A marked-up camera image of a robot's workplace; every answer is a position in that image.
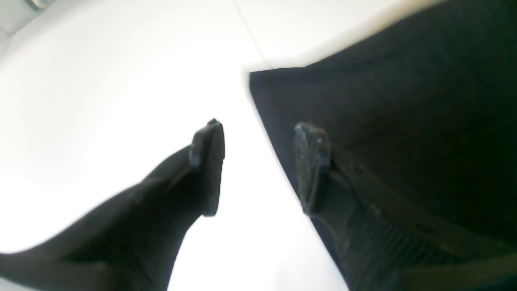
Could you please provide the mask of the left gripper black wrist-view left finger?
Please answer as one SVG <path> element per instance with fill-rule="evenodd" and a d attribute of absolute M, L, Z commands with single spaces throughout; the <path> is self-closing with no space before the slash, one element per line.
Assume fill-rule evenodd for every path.
<path fill-rule="evenodd" d="M 210 121 L 147 177 L 29 250 L 1 277 L 37 291 L 166 291 L 188 229 L 216 215 L 225 134 Z"/>

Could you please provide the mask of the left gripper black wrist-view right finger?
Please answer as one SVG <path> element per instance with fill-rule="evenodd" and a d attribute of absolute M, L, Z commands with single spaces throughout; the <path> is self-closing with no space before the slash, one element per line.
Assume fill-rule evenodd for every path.
<path fill-rule="evenodd" d="M 328 134 L 298 123 L 300 202 L 330 230 L 351 291 L 515 291 L 516 248 L 419 208 Z"/>

